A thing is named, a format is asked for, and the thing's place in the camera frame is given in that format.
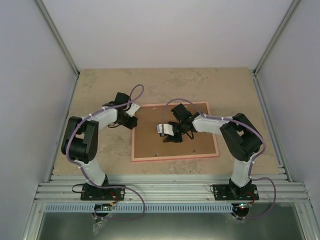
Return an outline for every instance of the metal profile bar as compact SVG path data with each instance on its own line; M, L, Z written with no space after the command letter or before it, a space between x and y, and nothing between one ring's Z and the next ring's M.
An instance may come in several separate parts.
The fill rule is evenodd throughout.
M39 230L41 227L42 219L44 216L45 204L34 203L32 205L29 218L27 220L23 240L35 240L38 239Z
M52 174L53 174L54 167L55 167L55 164L56 164L56 160L57 160L58 153L59 153L59 151L61 150L61 148L60 148L60 146L61 146L60 143L62 142L64 133L65 133L65 126L66 126L67 121L68 121L68 115L69 115L71 103L72 103L72 100L74 99L74 96L75 96L75 91L76 91L77 83L78 83L78 81L75 81L75 83L74 83L74 86L73 86L73 89L72 89L72 93L71 93L71 96L70 96L70 101L69 101L69 103L68 103L67 111L66 111L66 114L65 114L65 119L64 119L64 122L63 122L63 125L62 125L62 128L61 128L61 131L60 131L60 136L59 136L59 138L58 138L57 144L55 145L55 153L54 153L52 165L51 165L51 168L49 169L49 171L48 171L48 173L47 173L47 175L46 175L46 178L45 178L45 179L47 179L48 182L49 182L50 179L51 179L51 176L52 176Z
M258 96L258 99L259 99L259 102L260 102L260 105L261 105L261 109L262 109L262 112L263 112L263 115L264 115L265 123L266 123L267 129L269 131L269 135L270 135L270 138L271 138L271 141L272 141L272 145L273 145L273 148L274 148L274 152L275 152L276 158L278 159L279 163L283 165L283 167L285 169L286 176L287 176L289 182L292 182L293 179L292 179L292 176L291 176L289 163L288 163L287 159L285 158L285 156L283 154L283 151L282 151L282 149L280 147L280 143L278 141L275 128L274 128L274 126L272 124L272 121L271 121L271 118L270 118L270 114L269 114L269 110L268 110L268 107L267 107L267 104L266 104L266 101L265 101L265 98L264 98L264 95L263 95L263 92L262 92L262 89L261 89L261 86L260 86L260 83L259 83L259 78L253 75L252 79L253 79L253 83L254 83L254 86L255 86L255 89L256 89L256 93L257 93L257 96Z
M72 68L75 76L78 78L80 72L79 72L73 58L71 57L63 39L61 38L61 35L59 34L58 29L55 26L55 23L53 22L52 18L50 17L50 14L49 14L45 4L43 3L42 0L34 0L34 1L36 3L37 7L39 8L40 12L42 13L46 23L48 24L53 36L55 37L58 45L60 46L66 60L68 61L70 67Z
M42 183L39 185L35 202L39 203L80 203L80 193L73 193L71 188L77 181ZM184 181L157 181L157 182L131 182L127 187L137 190L146 203L239 203L241 201L215 201L210 191L211 184L227 184L227 180L207 180L203 182ZM266 181L256 182L260 200L270 203L274 198L272 184ZM308 194L302 182L291 183L276 181L277 202L308 202ZM135 193L126 191L125 202L139 203L140 199Z
M281 20L280 25L278 26L277 30L275 31L274 35L272 36L268 46L266 47L262 57L260 58L258 64L256 65L255 69L253 70L253 72L255 73L255 75L257 75L259 73L259 71L261 70L262 66L264 65L266 59L268 58L269 54L271 53L272 49L274 48L274 46L276 45L278 39L280 38L281 34L284 32L286 26L288 25L288 22L290 21L290 19L292 18L292 16L294 15L294 13L296 12L299 4L301 3L302 0L293 0L289 9L287 10L287 12L285 13L283 19Z
M301 224L303 235L308 240L319 240L320 229L315 213L308 202L295 203L295 209Z

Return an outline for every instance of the white wall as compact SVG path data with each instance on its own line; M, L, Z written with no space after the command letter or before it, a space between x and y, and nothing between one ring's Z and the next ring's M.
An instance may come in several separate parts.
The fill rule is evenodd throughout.
M19 240L75 77L34 1L2 1L0 33L0 238Z
M77 67L254 68L292 0L44 0Z
M320 222L320 1L303 0L259 79L293 178Z

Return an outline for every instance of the aluminum frame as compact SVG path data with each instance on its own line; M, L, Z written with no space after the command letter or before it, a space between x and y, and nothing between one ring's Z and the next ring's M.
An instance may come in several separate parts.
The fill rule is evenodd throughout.
M277 30L275 31L274 35L272 36L268 46L264 50L259 62L257 63L255 69L253 70L253 72L256 75L259 73L259 71L263 67L265 61L267 60L267 58L269 56L269 54L271 53L271 51L273 50L273 48L276 45L277 41L279 40L279 38L281 37L282 33L286 29L289 21L291 20L292 16L294 15L296 10L298 9L298 6L300 5L301 2L302 2L302 0L293 0L292 1L290 7L286 11L283 19L281 20L281 23L279 24Z
M70 55L69 50L66 47L65 42L63 41L54 21L52 20L45 4L43 3L42 0L34 0L35 4L37 5L37 7L39 8L40 12L42 13L44 20L46 21L46 23L48 24L48 27L50 28L54 38L56 39L59 47L61 48L67 62L69 63L70 67L72 68L75 76L78 78L79 77L79 70L75 64L75 61L73 60L72 56Z
M279 165L279 174L253 175L253 178L269 177L277 188L277 202L308 202L309 196L302 182L288 182L285 169ZM137 190L148 203L240 203L243 201L215 201L210 192L212 184L228 184L229 175L108 175L110 184L124 184ZM80 193L73 193L72 186L84 183L82 175L53 175L50 182L40 183L35 203L80 203ZM272 184L267 180L255 182L260 195L259 202L273 201ZM89 201L109 203L110 201ZM124 202L139 203L140 199L126 191Z
M23 240L36 240L38 238L42 220L44 217L45 208L45 203L32 204L30 215L24 229L22 237Z
M278 141L279 138L277 137L275 128L273 127L273 124L272 124L272 121L271 121L271 117L270 117L270 114L269 114L270 111L268 110L268 107L267 107L267 104L266 104L266 101L265 101L265 97L264 97L261 85L259 83L259 78L256 77L256 75L254 73L252 73L252 80L253 80L255 91L256 91L256 94L257 94L257 97L258 97L258 100L259 100L259 103L260 103L260 106L261 106L261 109L262 109L262 113L263 113L263 116L264 116L265 124L266 124L266 127L268 129L268 132L269 132L269 135L270 135L270 138L271 138L271 142L272 142L272 146L273 146L273 149L274 149L274 153L275 153L276 159L278 160L280 165L284 166L286 175L288 177L288 181L292 182L293 179L292 179L292 176L291 176L291 171L290 171L288 160L285 158L285 155L283 153L281 145L280 145L280 143Z
M295 203L303 235L307 240L319 240L320 229L310 203Z

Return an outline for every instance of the white object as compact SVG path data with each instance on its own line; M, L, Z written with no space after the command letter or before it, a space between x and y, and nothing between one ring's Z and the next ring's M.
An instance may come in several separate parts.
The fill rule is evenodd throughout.
M133 115L135 115L135 113L140 109L141 106L139 106L138 104L132 103L131 107L128 111L125 111L130 117L132 117Z
M194 129L197 132L212 133L217 135L221 135L220 127L226 123L228 123L228 121L208 119L201 115L197 116L192 122Z
M174 136L175 134L174 134L173 128L174 127L170 124L163 124L163 129L164 129L163 133ZM162 134L162 124L157 125L156 130L158 134Z
M249 161L239 161L234 159L233 172L231 175L231 180L239 188L244 187L249 181L249 168L251 164L251 159Z
M96 157L88 164L85 164L79 160L74 161L81 164L82 169L85 171L91 181L93 181L96 185L102 185L106 178L106 174L101 170Z
M99 131L103 129L105 126L114 123L117 120L118 110L115 108L110 108L102 113L92 117L89 119L99 122Z

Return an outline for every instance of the robotic arm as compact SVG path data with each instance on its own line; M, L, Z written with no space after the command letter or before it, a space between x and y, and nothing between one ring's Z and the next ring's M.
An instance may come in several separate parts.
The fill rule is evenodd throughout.
M192 115L182 103L173 108L171 112L178 122L157 125L157 132L162 137L164 132L166 136L163 142L181 143L184 134L194 139L194 133L197 132L213 133L223 136L230 153L234 157L233 173L229 185L213 186L215 200L253 200L253 197L258 200L257 187L252 184L249 175L251 174L252 159L262 145L261 140L246 127L234 122L206 118L206 115L202 116L198 112ZM236 120L256 130L242 113L227 119Z
M128 95L118 92L115 100L104 104L102 109L125 104L128 103L129 100L130 97ZM106 126L114 128L119 125L123 125L132 130L137 126L138 119L134 114L139 108L139 105L130 103L117 109L106 109L85 121L77 131L77 136L73 138L69 148L69 157L82 168L84 174L94 184L104 187L109 186L108 177L100 169L96 158L99 131ZM69 118L61 145L61 151L64 155L66 154L67 144L72 133L82 120L82 117L77 116ZM82 188L81 200L108 200L108 197L109 194L107 190L93 186L88 180Z

